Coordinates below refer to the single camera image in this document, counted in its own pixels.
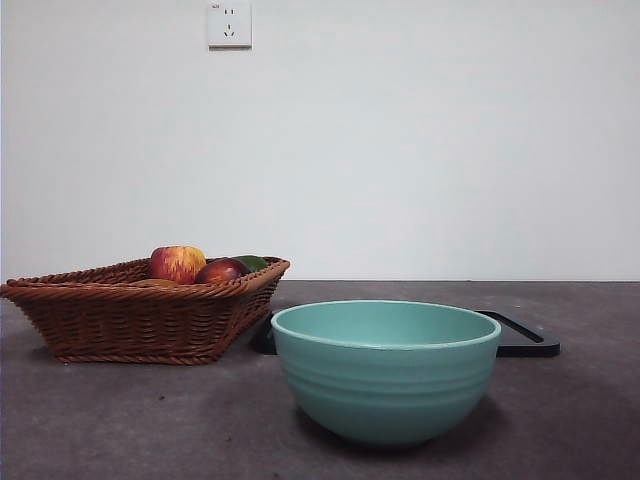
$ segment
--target apple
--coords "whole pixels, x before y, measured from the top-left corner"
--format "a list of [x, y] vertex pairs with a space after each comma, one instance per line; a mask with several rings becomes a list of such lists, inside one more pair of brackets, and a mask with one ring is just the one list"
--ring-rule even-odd
[[202, 267], [196, 275], [195, 283], [226, 282], [247, 273], [250, 273], [250, 270], [235, 258], [219, 258]]
[[158, 247], [149, 259], [149, 277], [189, 285], [206, 263], [204, 254], [196, 247]]

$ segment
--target gray countertop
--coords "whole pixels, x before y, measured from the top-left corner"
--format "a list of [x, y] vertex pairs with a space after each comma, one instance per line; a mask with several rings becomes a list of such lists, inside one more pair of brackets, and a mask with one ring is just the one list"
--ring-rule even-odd
[[491, 309], [552, 332], [553, 358], [498, 358], [458, 427], [371, 451], [295, 405], [245, 332], [216, 363], [52, 359], [2, 308], [2, 479], [604, 479], [640, 475], [640, 283], [283, 281], [272, 306], [387, 298]]

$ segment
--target mint green bowl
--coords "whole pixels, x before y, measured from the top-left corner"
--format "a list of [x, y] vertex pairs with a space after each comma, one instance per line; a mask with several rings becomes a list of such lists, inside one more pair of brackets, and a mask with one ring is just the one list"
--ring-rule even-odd
[[271, 324], [302, 410], [338, 435], [389, 447], [420, 444], [473, 410], [501, 331], [470, 310], [388, 300], [301, 305]]

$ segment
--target electrical outlet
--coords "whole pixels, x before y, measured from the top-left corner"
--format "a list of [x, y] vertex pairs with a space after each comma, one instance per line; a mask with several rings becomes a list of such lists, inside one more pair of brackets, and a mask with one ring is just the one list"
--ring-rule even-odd
[[251, 48], [251, 4], [214, 2], [208, 14], [209, 48]]

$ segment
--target wicker basket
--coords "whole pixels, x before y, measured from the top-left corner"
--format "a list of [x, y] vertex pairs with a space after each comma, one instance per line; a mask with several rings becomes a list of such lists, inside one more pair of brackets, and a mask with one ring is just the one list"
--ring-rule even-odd
[[211, 285], [134, 286], [148, 258], [81, 272], [8, 280], [10, 299], [62, 362], [211, 363], [269, 312], [289, 262]]

